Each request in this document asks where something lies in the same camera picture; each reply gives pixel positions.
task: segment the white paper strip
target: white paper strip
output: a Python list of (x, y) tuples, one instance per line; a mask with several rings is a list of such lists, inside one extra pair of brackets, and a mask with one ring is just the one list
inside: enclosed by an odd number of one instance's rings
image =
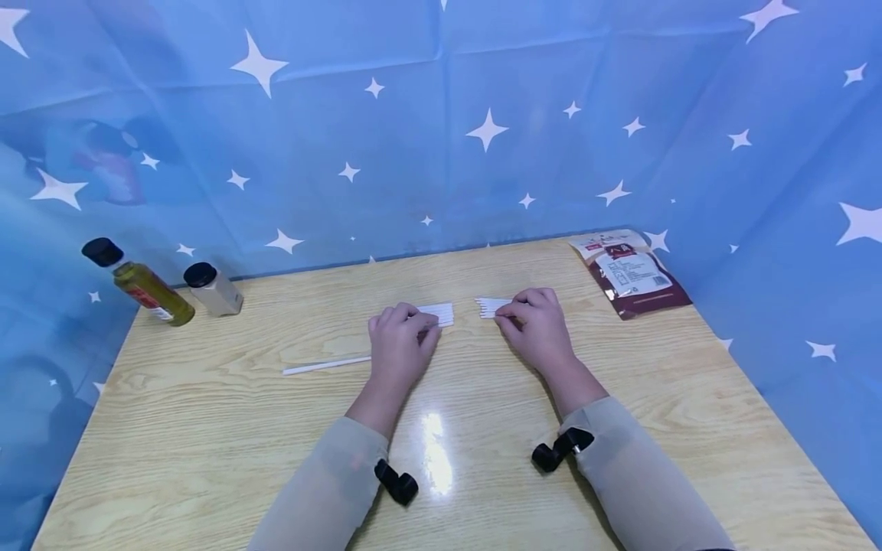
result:
[[(417, 308), (421, 312), (425, 312), (426, 314), (434, 314), (435, 316), (438, 316), (438, 327), (450, 327), (451, 325), (453, 325), (452, 302), (430, 304), (428, 306), (418, 306)], [(308, 373), (317, 369), (336, 368), (337, 366), (349, 365), (350, 363), (362, 363), (363, 361), (370, 361), (370, 356), (363, 356), (362, 358), (350, 358), (349, 360), (325, 361), (323, 363), (313, 363), (311, 365), (301, 366), (299, 368), (283, 369), (281, 374), (297, 375), (298, 373)]]
[(509, 299), (494, 299), (479, 296), (475, 299), (475, 302), (481, 307), (481, 317), (483, 319), (493, 319), (496, 317), (496, 311), (511, 301)]

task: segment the blue curtain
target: blue curtain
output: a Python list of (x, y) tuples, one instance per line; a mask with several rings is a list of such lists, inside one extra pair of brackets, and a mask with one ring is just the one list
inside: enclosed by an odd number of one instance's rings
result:
[(134, 313), (89, 239), (179, 283), (620, 226), (882, 543), (878, 0), (0, 4), (0, 549)]

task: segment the black lid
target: black lid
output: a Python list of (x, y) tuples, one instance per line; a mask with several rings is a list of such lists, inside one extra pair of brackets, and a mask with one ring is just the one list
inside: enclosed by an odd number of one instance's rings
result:
[(190, 287), (199, 288), (211, 285), (217, 276), (218, 271), (214, 269), (214, 266), (207, 262), (196, 262), (183, 273), (183, 280)]
[(102, 268), (116, 264), (123, 259), (122, 250), (107, 237), (92, 239), (83, 245), (82, 253)]

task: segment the black clip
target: black clip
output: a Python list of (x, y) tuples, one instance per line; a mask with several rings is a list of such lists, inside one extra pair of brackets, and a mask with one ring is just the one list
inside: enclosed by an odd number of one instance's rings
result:
[(557, 440), (554, 447), (541, 443), (533, 450), (533, 462), (546, 473), (553, 473), (569, 453), (579, 453), (594, 441), (594, 435), (586, 430), (568, 428)]
[(402, 473), (399, 476), (395, 469), (385, 462), (385, 459), (380, 459), (377, 462), (377, 466), (374, 467), (374, 474), (377, 475), (380, 484), (383, 485), (383, 488), (386, 488), (392, 499), (405, 507), (414, 500), (416, 492), (420, 489), (414, 477), (407, 473)]

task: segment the hand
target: hand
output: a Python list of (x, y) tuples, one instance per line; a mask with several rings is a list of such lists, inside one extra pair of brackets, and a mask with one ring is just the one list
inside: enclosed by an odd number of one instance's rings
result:
[(438, 318), (406, 302), (368, 322), (370, 379), (409, 391), (420, 379), (441, 339)]
[(512, 347), (546, 378), (551, 370), (580, 365), (553, 289), (521, 291), (497, 310), (495, 319)]

